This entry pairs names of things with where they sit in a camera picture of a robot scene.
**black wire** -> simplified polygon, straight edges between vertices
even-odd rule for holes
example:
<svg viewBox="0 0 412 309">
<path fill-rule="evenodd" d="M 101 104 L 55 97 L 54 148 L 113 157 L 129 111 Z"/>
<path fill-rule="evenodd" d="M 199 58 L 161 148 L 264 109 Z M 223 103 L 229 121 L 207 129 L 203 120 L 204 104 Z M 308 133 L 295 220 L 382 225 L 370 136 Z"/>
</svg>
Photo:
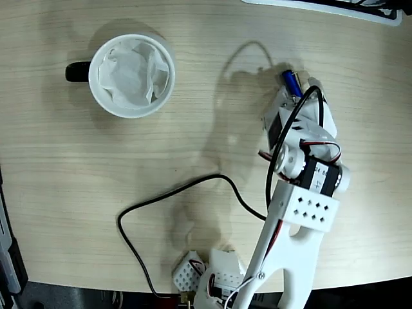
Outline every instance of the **black wire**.
<svg viewBox="0 0 412 309">
<path fill-rule="evenodd" d="M 292 124 L 294 123 L 294 120 L 297 116 L 297 114 L 300 112 L 302 109 L 303 105 L 306 103 L 306 101 L 310 98 L 310 96 L 313 93 L 317 93 L 317 101 L 319 104 L 319 125 L 323 127 L 323 118 L 324 118 L 324 111 L 323 111 L 323 95 L 322 95 L 322 90 L 318 86 L 312 86 L 310 87 L 302 96 L 302 98 L 299 100 L 297 103 L 296 107 L 290 114 L 288 120 L 286 121 L 285 126 L 283 127 L 283 130 L 281 134 L 279 135 L 279 138 L 277 139 L 275 150 L 272 154 L 272 160 L 270 161 L 269 168 L 268 168 L 268 174 L 266 178 L 266 205 L 269 208 L 270 201 L 272 199 L 272 179 L 273 179 L 273 173 L 275 171 L 275 164 L 277 161 L 277 157 L 279 156 L 280 150 L 282 148 L 283 142 L 285 141 L 286 135 L 288 134 L 290 128 L 292 127 Z"/>
<path fill-rule="evenodd" d="M 367 0 L 360 0 L 360 1 L 356 2 L 356 3 L 354 3 L 354 5 L 362 5 L 362 4 L 364 4 L 366 1 L 367 1 Z"/>
<path fill-rule="evenodd" d="M 337 8 L 345 8 L 348 10 L 358 10 L 358 11 L 368 11 L 368 10 L 380 10 L 380 9 L 393 9 L 390 4 L 382 3 L 381 5 L 361 5 L 362 3 L 350 3 L 344 1 L 336 1 L 336 0 L 293 0 L 298 2 L 306 2 L 306 3 L 316 3 L 319 5 L 329 5 L 334 6 Z"/>
<path fill-rule="evenodd" d="M 137 203 L 137 204 L 134 205 L 134 206 L 130 206 L 130 207 L 126 208 L 125 210 L 123 210 L 123 211 L 118 215 L 118 217 L 117 217 L 117 228 L 118 228 L 120 234 L 122 235 L 124 241 L 127 243 L 127 245 L 129 246 L 130 250 L 131 250 L 132 253 L 135 255 L 137 261 L 140 263 L 140 266 L 142 267 L 142 270 L 143 270 L 143 272 L 144 272 L 144 275 L 145 275 L 145 277 L 146 277 L 147 284 L 149 285 L 150 290 L 151 290 L 152 293 L 153 293 L 155 296 L 157 296 L 158 298 L 170 298 L 170 297 L 162 297 L 162 296 L 160 296 L 160 295 L 156 292 L 155 288 L 153 287 L 152 281 L 151 281 L 151 279 L 150 279 L 149 272 L 147 271 L 147 268 L 146 268 L 146 266 L 145 266 L 142 258 L 140 257 L 139 253 L 137 253 L 136 249 L 134 248 L 134 246 L 133 246 L 132 243 L 130 242 L 129 238 L 126 236 L 126 233 L 124 232 L 124 229 L 123 229 L 123 226 L 122 226 L 122 218 L 123 218 L 126 214 L 128 214 L 129 212 L 131 212 L 131 211 L 133 211 L 133 210 L 135 210 L 135 209 L 139 209 L 139 208 L 142 208 L 142 207 L 144 207 L 144 206 L 147 206 L 147 205 L 150 205 L 150 204 L 153 204 L 153 203 L 157 203 L 158 201 L 162 201 L 162 200 L 164 200 L 164 199 L 166 199 L 166 198 L 170 198 L 171 196 L 174 196 L 175 194 L 178 194 L 178 193 L 180 193 L 180 192 L 182 192 L 182 191 L 184 191 L 184 190 L 186 190 L 186 189 L 188 189 L 188 188 L 191 188 L 191 187 L 193 187 L 194 185 L 198 185 L 199 183 L 206 182 L 207 180 L 218 179 L 218 178 L 219 178 L 219 179 L 223 179 L 223 180 L 227 181 L 227 182 L 230 184 L 230 186 L 232 187 L 232 189 L 233 189 L 233 191 L 234 191 L 234 194 L 235 194 L 236 197 L 238 198 L 238 200 L 239 200 L 240 204 L 243 206 L 243 208 L 245 208 L 247 211 L 249 211 L 251 214 L 253 214 L 253 215 L 254 215 L 255 217 L 257 217 L 258 219 L 261 219 L 261 220 L 263 220 L 263 221 L 266 220 L 266 217 L 265 217 L 264 215 L 258 213 L 257 211 L 255 211 L 254 209 L 252 209 L 250 206 L 248 206 L 248 205 L 246 204 L 246 202 L 245 202 L 245 201 L 243 200 L 243 198 L 241 197 L 241 195 L 240 195 L 240 193 L 239 193 L 239 191 L 238 191 L 238 188 L 236 187 L 236 185 L 234 184 L 234 182 L 233 182 L 228 176 L 225 176 L 225 175 L 222 175 L 222 174 L 212 174 L 212 175 L 208 175 L 208 176 L 204 176 L 204 177 L 197 178 L 197 179 L 193 180 L 192 182 L 189 182 L 189 183 L 181 186 L 180 188 L 177 188 L 177 189 L 175 189 L 175 190 L 172 190 L 172 191 L 170 191 L 170 192 L 168 192 L 168 193 L 165 193 L 165 194 L 163 194 L 163 195 L 160 195 L 160 196 L 158 196 L 158 197 L 156 197 L 156 198 L 153 198 L 153 199 L 151 199 L 151 200 L 143 201 L 142 203 Z"/>
</svg>

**white tissue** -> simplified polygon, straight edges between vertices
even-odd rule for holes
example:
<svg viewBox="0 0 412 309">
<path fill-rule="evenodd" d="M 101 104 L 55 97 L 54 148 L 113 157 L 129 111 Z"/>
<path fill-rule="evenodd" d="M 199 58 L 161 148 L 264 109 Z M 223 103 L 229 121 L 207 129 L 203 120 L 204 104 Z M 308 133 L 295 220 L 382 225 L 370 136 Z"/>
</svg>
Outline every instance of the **white tissue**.
<svg viewBox="0 0 412 309">
<path fill-rule="evenodd" d="M 160 97 L 169 80 L 169 65 L 152 44 L 138 39 L 112 47 L 98 68 L 99 84 L 113 103 L 128 109 L 150 105 Z"/>
</svg>

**dark floor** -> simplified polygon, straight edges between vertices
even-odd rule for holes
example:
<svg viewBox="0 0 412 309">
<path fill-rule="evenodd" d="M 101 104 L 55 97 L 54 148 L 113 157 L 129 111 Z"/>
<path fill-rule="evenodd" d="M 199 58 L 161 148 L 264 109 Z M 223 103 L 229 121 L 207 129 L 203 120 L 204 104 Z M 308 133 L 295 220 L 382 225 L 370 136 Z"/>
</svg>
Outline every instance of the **dark floor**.
<svg viewBox="0 0 412 309">
<path fill-rule="evenodd" d="M 412 277 L 327 290 L 314 290 L 305 309 L 412 308 L 408 288 Z M 123 293 L 122 309 L 186 308 L 177 299 L 161 301 L 151 294 Z M 280 293 L 256 294 L 250 309 L 275 309 Z M 18 298 L 21 309 L 119 309 L 120 293 L 29 282 Z"/>
</svg>

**wooden table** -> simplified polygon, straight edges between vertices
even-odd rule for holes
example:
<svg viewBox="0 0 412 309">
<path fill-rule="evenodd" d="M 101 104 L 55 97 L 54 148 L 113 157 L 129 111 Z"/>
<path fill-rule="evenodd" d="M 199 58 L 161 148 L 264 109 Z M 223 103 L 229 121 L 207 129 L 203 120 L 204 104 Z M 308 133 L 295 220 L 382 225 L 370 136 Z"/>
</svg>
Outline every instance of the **wooden table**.
<svg viewBox="0 0 412 309">
<path fill-rule="evenodd" d="M 64 69 L 140 31 L 173 45 L 177 84 L 159 112 L 120 119 Z M 148 291 L 116 215 L 195 176 L 223 172 L 264 212 L 260 117 L 288 64 L 323 82 L 352 170 L 315 287 L 412 275 L 412 19 L 392 28 L 239 0 L 6 0 L 0 38 L 0 164 L 30 280 Z M 216 180 L 125 226 L 156 289 L 170 292 L 189 249 L 234 248 L 248 263 L 262 222 Z M 262 291 L 282 286 L 278 273 Z"/>
</svg>

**mug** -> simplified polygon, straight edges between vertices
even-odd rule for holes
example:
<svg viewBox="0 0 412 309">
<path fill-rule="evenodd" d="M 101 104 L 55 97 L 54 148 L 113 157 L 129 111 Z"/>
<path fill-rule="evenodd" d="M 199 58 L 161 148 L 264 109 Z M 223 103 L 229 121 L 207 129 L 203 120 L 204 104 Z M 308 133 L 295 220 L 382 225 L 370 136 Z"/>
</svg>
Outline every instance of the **mug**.
<svg viewBox="0 0 412 309">
<path fill-rule="evenodd" d="M 102 88 L 98 83 L 98 68 L 101 65 L 104 57 L 114 45 L 121 41 L 130 39 L 138 39 L 146 41 L 156 47 L 162 54 L 169 65 L 169 80 L 167 82 L 165 91 L 156 98 L 150 105 L 139 109 L 127 109 L 117 106 L 111 99 L 110 93 Z M 174 84 L 176 82 L 176 59 L 173 49 L 169 43 L 153 33 L 136 33 L 125 34 L 114 37 L 110 41 L 104 43 L 93 56 L 91 61 L 74 62 L 66 67 L 66 80 L 69 82 L 89 82 L 91 93 L 93 94 L 97 103 L 102 106 L 109 113 L 122 118 L 141 118 L 148 116 L 159 110 L 169 100 Z"/>
</svg>

